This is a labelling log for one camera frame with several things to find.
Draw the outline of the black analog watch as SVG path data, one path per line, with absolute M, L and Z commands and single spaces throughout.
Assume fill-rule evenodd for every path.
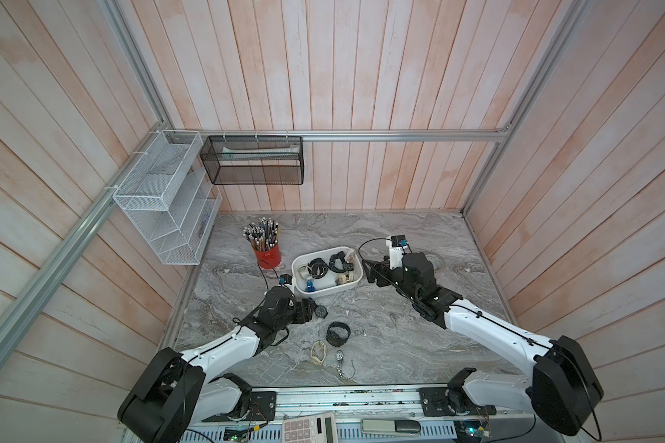
M 314 314 L 319 319 L 326 319 L 329 315 L 329 312 L 325 306 L 316 306 L 314 309 Z

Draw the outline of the silver rose gold watch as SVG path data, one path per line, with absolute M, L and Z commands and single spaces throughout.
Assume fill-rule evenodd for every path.
M 345 253 L 345 262 L 348 263 L 351 267 L 358 265 L 358 255 L 354 249 L 347 250 Z

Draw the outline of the cream gold watch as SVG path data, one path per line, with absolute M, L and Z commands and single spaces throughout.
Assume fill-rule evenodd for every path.
M 335 283 L 337 285 L 345 285 L 345 284 L 348 284 L 349 282 L 350 282 L 350 274 L 349 273 L 345 273 L 345 274 L 341 273 L 335 279 Z

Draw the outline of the large black digital watch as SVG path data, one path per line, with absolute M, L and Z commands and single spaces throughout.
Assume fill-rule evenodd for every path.
M 326 331 L 325 339 L 333 347 L 342 347 L 351 336 L 351 328 L 341 321 L 332 322 Z

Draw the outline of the black chunky watch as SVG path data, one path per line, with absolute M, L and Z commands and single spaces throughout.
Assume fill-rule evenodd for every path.
M 322 258 L 314 258 L 314 260 L 308 263 L 307 269 L 310 278 L 319 280 L 328 273 L 329 266 Z
M 347 261 L 345 260 L 345 254 L 342 251 L 340 251 L 330 256 L 328 268 L 330 271 L 337 274 L 347 273 L 348 269 L 347 269 Z

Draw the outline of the silver chain pocket watch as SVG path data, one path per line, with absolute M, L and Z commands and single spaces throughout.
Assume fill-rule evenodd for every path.
M 336 362 L 336 371 L 338 378 L 343 381 L 352 380 L 356 376 L 357 369 L 355 367 L 354 361 L 345 359 L 345 354 L 342 350 L 337 350 L 334 354 L 334 359 Z

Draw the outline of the black watch green dial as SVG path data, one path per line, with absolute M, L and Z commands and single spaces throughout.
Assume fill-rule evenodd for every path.
M 351 253 L 340 251 L 335 255 L 335 259 L 341 263 L 339 273 L 349 273 L 354 271 L 354 256 Z

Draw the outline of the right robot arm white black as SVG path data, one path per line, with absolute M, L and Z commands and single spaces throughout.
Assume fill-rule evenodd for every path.
M 579 434 L 595 418 L 604 390 L 578 341 L 550 339 L 487 313 L 440 286 L 422 253 L 393 253 L 361 264 L 371 284 L 393 287 L 423 319 L 480 343 L 522 373 L 506 377 L 463 370 L 449 383 L 453 398 L 532 413 L 566 436 Z

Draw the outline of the clear tape roll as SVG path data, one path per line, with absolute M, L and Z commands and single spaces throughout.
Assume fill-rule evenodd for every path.
M 442 271 L 443 270 L 443 268 L 445 266 L 445 263 L 444 263 L 443 259 L 440 256 L 438 256 L 436 254 L 433 254 L 433 253 L 427 253 L 426 254 L 426 259 L 432 264 L 432 267 L 433 267 L 434 271 Z

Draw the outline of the red pencil cup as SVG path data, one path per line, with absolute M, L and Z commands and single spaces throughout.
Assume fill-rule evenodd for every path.
M 273 245 L 266 250 L 254 250 L 258 265 L 262 269 L 275 269 L 282 261 L 282 254 L 278 244 Z

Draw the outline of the grey black stapler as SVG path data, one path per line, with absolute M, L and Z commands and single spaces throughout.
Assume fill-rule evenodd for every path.
M 416 436 L 421 432 L 421 424 L 416 420 L 406 419 L 362 419 L 363 434 L 382 436 Z

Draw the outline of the aluminium front frame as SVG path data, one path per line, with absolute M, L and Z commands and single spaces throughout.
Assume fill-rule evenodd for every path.
M 412 413 L 413 411 L 420 411 L 423 415 L 419 389 L 448 388 L 449 383 L 444 386 L 422 387 L 372 386 L 321 389 L 255 389 L 251 387 L 250 392 L 275 391 L 277 393 L 275 419 L 318 412 L 349 413 L 349 415 L 385 415 L 386 413 Z M 207 421 L 226 420 L 221 415 L 216 415 L 201 422 Z

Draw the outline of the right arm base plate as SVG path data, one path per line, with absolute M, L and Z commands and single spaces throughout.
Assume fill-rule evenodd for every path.
M 420 404 L 426 417 L 496 415 L 497 408 L 492 405 L 476 405 L 461 389 L 421 388 Z

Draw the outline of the aluminium rail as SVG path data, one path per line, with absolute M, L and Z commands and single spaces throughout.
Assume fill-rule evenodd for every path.
M 152 127 L 127 162 L 119 169 L 111 182 L 105 186 L 96 201 L 88 208 L 79 222 L 69 231 L 46 263 L 20 292 L 5 314 L 0 317 L 0 370 L 23 340 L 27 332 L 42 314 L 57 288 L 66 280 L 86 248 L 115 210 L 116 192 L 122 188 L 127 176 L 138 161 L 147 155 L 147 149 L 166 129 L 168 123 L 161 122 Z
M 245 138 L 262 142 L 269 138 L 304 142 L 501 142 L 508 131 L 497 129 L 376 129 L 376 130 L 199 130 L 203 138 Z

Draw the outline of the aluminium rail left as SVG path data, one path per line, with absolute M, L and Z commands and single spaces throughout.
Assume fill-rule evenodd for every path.
M 127 176 L 138 161 L 147 155 L 147 149 L 166 129 L 168 123 L 161 122 L 152 127 L 127 162 L 119 169 L 111 182 L 105 186 L 96 201 L 88 208 L 79 222 L 69 231 L 46 263 L 20 292 L 5 314 L 0 317 L 0 370 L 23 340 L 27 332 L 42 314 L 57 288 L 66 280 L 86 248 L 115 210 L 116 192 L 122 188 Z

